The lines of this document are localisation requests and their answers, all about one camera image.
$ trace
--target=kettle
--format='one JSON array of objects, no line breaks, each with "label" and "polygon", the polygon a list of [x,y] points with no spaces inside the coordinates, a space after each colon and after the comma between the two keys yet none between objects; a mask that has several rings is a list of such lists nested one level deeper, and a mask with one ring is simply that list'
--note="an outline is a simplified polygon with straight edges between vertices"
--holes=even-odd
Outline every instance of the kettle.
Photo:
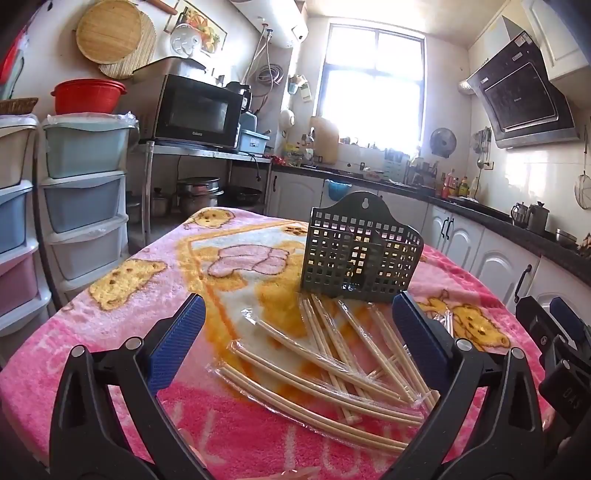
[{"label": "kettle", "polygon": [[240,82],[230,82],[226,85],[226,90],[238,93],[246,99],[246,105],[242,102],[241,113],[248,112],[251,109],[252,104],[252,92],[250,85],[243,85]]},{"label": "kettle", "polygon": [[542,202],[538,202],[538,205],[530,205],[527,209],[527,229],[538,235],[544,235],[549,213],[550,211],[544,208]]},{"label": "kettle", "polygon": [[528,208],[523,203],[517,203],[511,209],[511,218],[513,218],[513,225],[520,228],[527,228]]}]

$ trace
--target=chopstick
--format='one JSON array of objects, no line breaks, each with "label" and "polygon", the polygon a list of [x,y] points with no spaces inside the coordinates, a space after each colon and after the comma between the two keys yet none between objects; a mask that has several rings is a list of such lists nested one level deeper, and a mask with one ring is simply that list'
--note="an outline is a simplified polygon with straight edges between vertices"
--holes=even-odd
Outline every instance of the chopstick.
[{"label": "chopstick", "polygon": [[388,348],[390,348],[394,356],[400,361],[402,369],[406,373],[407,378],[412,382],[415,390],[423,395],[428,409],[432,410],[435,406],[435,403],[439,399],[439,394],[428,388],[427,384],[419,373],[417,366],[410,359],[409,354],[402,346],[402,342],[398,339],[398,335],[396,335],[394,329],[387,322],[384,314],[379,311],[376,305],[372,303],[369,304],[369,314],[374,319],[374,322],[378,324],[386,345]]},{"label": "chopstick", "polygon": [[[314,314],[314,310],[312,309],[312,305],[310,304],[310,301],[308,299],[302,298],[300,297],[300,300],[302,302],[302,307],[303,307],[303,315],[306,317],[308,324],[311,327],[312,330],[312,335],[314,336],[314,340],[316,341],[316,345],[318,346],[318,351],[323,354],[325,357],[327,358],[332,358],[332,353],[330,351],[330,347],[329,344],[326,342],[326,338],[324,337],[324,334],[322,333],[322,328],[320,327],[320,324],[318,323],[318,319],[316,318],[316,315]],[[340,392],[343,393],[347,393],[347,387],[345,387],[345,384],[343,383],[343,381],[336,377],[334,374],[329,373],[329,378],[330,378],[330,382],[333,384],[333,386]],[[353,413],[351,413],[347,408],[342,408],[343,410],[343,416],[345,417],[345,421],[349,424],[349,425],[353,425],[355,423],[359,423],[361,421],[361,419],[357,416],[354,415]]]},{"label": "chopstick", "polygon": [[301,357],[312,362],[318,367],[323,368],[326,371],[331,372],[332,374],[335,374],[337,377],[341,377],[346,382],[352,385],[357,385],[358,387],[361,387],[364,390],[368,390],[373,394],[381,395],[385,398],[388,398],[390,401],[394,403],[406,404],[406,402],[402,400],[402,398],[396,392],[393,392],[392,390],[389,390],[383,387],[382,385],[367,380],[365,377],[362,377],[356,372],[350,370],[344,364],[338,365],[336,361],[331,361],[325,356],[309,350],[305,346],[289,338],[285,333],[280,332],[275,327],[272,327],[264,320],[256,319],[254,323],[263,330],[265,330],[269,336],[273,337],[280,344],[282,344],[292,352],[296,353],[297,355],[300,355]]},{"label": "chopstick", "polygon": [[217,371],[255,398],[263,400],[267,404],[274,406],[293,418],[303,421],[324,432],[365,446],[385,450],[387,452],[400,453],[408,446],[408,443],[381,437],[323,417],[316,412],[308,410],[307,408],[304,408],[297,403],[293,403],[275,392],[268,390],[228,364],[222,364]]},{"label": "chopstick", "polygon": [[296,387],[310,395],[321,398],[322,400],[336,403],[342,407],[347,407],[361,414],[376,417],[381,420],[394,421],[410,426],[420,426],[423,423],[423,418],[420,415],[410,415],[397,412],[395,410],[390,410],[388,408],[383,408],[372,403],[366,403],[362,400],[357,400],[353,397],[339,394],[322,385],[318,385],[313,381],[298,377],[297,375],[294,375],[291,372],[288,372],[249,351],[240,343],[234,343],[232,345],[232,349],[234,353],[246,360],[246,362],[249,362],[251,365],[260,368],[267,374],[270,374],[272,377],[275,377],[284,383],[290,384],[293,387]]},{"label": "chopstick", "polygon": [[398,372],[396,367],[394,367],[390,362],[388,362],[388,358],[382,353],[382,351],[378,348],[378,346],[374,343],[374,341],[367,335],[359,320],[355,317],[353,312],[347,306],[345,302],[342,300],[336,301],[337,305],[339,306],[341,312],[345,315],[345,318],[349,321],[353,329],[361,338],[361,341],[365,344],[365,346],[369,349],[372,353],[374,358],[378,361],[379,365],[382,367],[384,372],[394,381],[394,384],[400,389],[401,393],[406,398],[407,402],[413,404],[415,402],[415,398],[408,392],[408,382],[406,379]]},{"label": "chopstick", "polygon": [[[340,334],[339,328],[335,324],[335,320],[326,311],[326,309],[324,308],[324,305],[322,305],[322,302],[320,301],[320,299],[318,298],[317,295],[312,294],[311,297],[312,297],[312,300],[314,301],[314,305],[316,306],[316,310],[318,311],[318,314],[320,315],[320,318],[322,319],[322,322],[324,323],[324,328],[326,329],[326,331],[329,334],[330,341],[332,341],[333,345],[335,346],[335,350],[339,354],[340,360],[345,365],[347,365],[351,370],[357,370],[360,374],[364,375],[364,372],[361,370],[361,368],[359,367],[359,365],[355,361],[355,358],[353,357],[353,354],[351,353],[349,346],[345,343],[345,339]],[[363,389],[357,387],[356,385],[354,385],[354,388],[355,388],[355,391],[357,392],[358,396],[360,396],[362,398],[366,398],[368,400],[371,400],[371,397],[369,395],[367,395],[367,393],[364,392]]]}]

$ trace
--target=range hood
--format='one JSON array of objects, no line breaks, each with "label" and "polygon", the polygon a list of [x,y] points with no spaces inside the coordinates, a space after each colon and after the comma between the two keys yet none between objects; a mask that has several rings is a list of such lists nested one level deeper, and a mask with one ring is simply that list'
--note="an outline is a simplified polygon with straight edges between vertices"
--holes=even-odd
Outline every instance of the range hood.
[{"label": "range hood", "polygon": [[530,35],[505,17],[487,35],[490,60],[467,82],[484,105],[497,146],[579,140],[568,101],[550,83]]}]

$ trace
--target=stainless steel pot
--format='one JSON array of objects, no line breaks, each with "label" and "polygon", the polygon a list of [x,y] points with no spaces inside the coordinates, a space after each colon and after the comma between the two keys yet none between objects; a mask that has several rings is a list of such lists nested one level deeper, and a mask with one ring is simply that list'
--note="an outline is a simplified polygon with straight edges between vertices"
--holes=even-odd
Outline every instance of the stainless steel pot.
[{"label": "stainless steel pot", "polygon": [[204,193],[217,192],[219,189],[220,179],[218,177],[191,177],[177,182],[179,197],[203,195]]},{"label": "stainless steel pot", "polygon": [[150,216],[163,217],[170,208],[170,197],[162,193],[162,189],[154,189],[150,199]]},{"label": "stainless steel pot", "polygon": [[204,195],[184,195],[178,198],[178,206],[184,216],[190,217],[202,208],[217,207],[217,199],[220,195],[223,195],[223,190]]}]

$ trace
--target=strainer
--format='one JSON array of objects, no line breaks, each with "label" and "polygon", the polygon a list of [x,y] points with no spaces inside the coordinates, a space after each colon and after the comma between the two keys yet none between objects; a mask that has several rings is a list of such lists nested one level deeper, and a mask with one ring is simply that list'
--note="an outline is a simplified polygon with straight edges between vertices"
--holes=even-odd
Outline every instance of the strainer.
[{"label": "strainer", "polygon": [[589,146],[589,134],[587,132],[587,125],[584,130],[584,142],[585,142],[585,157],[583,163],[583,174],[579,175],[579,178],[574,184],[574,196],[577,199],[577,203],[583,210],[591,208],[591,178],[587,175],[587,148]]}]

